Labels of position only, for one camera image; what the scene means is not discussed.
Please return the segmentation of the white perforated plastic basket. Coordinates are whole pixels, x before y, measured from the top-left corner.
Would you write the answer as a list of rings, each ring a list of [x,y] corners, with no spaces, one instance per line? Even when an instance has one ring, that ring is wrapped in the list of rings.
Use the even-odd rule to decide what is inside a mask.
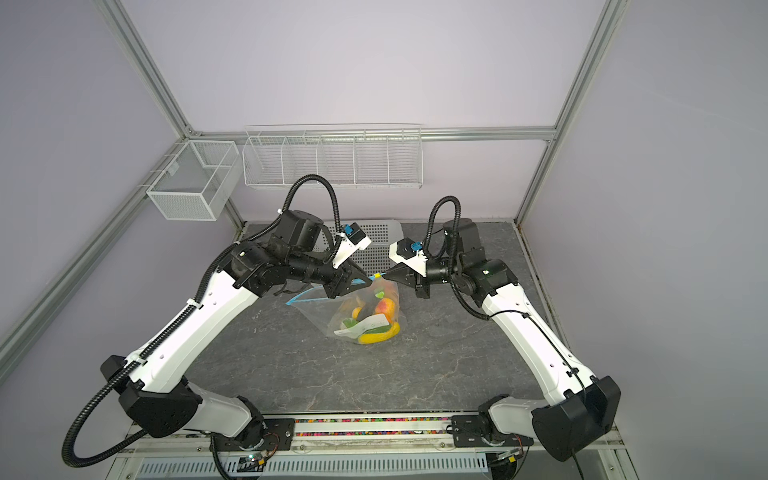
[[[369,276],[384,273],[394,265],[389,257],[390,245],[404,237],[401,223],[392,219],[357,220],[357,223],[371,244],[356,251],[351,259]]]

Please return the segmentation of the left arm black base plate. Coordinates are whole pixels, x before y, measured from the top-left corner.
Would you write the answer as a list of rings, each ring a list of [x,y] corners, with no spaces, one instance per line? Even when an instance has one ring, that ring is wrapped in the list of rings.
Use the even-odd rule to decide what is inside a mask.
[[[294,438],[296,419],[290,417],[266,418],[262,440],[252,447],[243,447],[234,439],[214,434],[214,444],[219,452],[288,451]]]

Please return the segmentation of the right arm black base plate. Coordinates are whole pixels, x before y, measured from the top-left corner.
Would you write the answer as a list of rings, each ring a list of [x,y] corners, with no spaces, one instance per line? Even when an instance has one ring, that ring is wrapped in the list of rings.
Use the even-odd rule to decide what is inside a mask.
[[[459,448],[525,448],[534,444],[530,437],[499,432],[487,416],[479,413],[452,416],[446,430],[452,436],[454,445]]]

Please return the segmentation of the clear zip bag blue zipper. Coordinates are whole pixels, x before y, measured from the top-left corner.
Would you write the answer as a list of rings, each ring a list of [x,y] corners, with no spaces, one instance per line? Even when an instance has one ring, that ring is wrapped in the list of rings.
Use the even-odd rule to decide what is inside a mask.
[[[353,292],[334,299],[322,286],[314,286],[286,305],[331,339],[371,345],[396,337],[404,318],[398,284],[375,274],[368,284],[354,280],[352,286]]]

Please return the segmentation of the yellow peach with red spot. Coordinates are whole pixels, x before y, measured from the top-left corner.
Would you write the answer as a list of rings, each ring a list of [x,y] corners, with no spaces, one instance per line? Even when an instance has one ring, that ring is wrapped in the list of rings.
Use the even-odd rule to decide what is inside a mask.
[[[383,298],[376,305],[374,312],[376,314],[384,315],[387,321],[392,324],[397,317],[397,302],[391,298]]]

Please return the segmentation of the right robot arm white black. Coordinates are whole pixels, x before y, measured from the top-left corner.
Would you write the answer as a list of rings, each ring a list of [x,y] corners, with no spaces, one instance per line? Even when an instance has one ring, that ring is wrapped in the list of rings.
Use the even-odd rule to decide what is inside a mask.
[[[597,377],[546,324],[519,279],[500,259],[487,256],[477,225],[461,215],[461,203],[445,196],[430,211],[420,241],[404,237],[389,247],[393,267],[384,278],[429,298],[445,284],[471,316],[495,323],[537,381],[536,405],[500,397],[486,405],[497,433],[537,440],[554,459],[575,459],[613,427],[621,390],[609,376]]]

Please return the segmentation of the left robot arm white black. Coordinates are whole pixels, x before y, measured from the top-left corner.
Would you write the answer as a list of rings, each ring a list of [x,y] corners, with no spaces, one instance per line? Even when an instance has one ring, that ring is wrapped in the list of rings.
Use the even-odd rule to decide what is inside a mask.
[[[329,248],[314,245],[325,231],[318,217],[292,209],[307,183],[329,195],[336,230]],[[307,174],[288,190],[278,216],[262,231],[226,247],[206,268],[195,295],[156,335],[129,355],[113,355],[101,366],[106,380],[78,413],[65,434],[61,457],[71,468],[98,464],[142,437],[163,438],[180,430],[223,437],[243,450],[258,449],[267,436],[262,413],[242,396],[226,397],[190,382],[185,374],[197,357],[241,312],[275,287],[289,281],[316,284],[330,299],[370,284],[352,260],[369,238],[357,224],[341,223],[336,192],[321,175]],[[108,449],[82,457],[76,441],[96,407],[112,392],[139,431]]]

